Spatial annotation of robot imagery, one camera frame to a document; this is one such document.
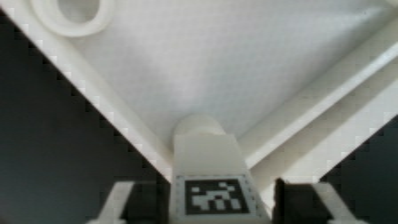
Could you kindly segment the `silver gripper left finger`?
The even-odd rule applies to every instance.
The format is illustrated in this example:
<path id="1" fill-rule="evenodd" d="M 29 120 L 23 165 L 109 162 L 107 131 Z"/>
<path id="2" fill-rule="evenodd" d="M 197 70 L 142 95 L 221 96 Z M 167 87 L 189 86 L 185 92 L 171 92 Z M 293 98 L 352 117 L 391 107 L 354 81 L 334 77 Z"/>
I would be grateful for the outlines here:
<path id="1" fill-rule="evenodd" d="M 94 219 L 87 221 L 86 224 L 126 224 L 126 220 L 121 218 L 121 216 L 134 186 L 134 181 L 123 181 L 114 184 L 100 215 Z"/>

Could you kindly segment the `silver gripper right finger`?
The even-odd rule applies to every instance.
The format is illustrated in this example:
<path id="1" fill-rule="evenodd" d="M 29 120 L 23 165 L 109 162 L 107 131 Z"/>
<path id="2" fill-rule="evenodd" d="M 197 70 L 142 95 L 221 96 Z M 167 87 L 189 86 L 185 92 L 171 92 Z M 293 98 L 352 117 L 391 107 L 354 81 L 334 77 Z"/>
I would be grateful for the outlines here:
<path id="1" fill-rule="evenodd" d="M 325 182 L 288 183 L 277 179 L 274 201 L 274 224 L 368 224 Z"/>

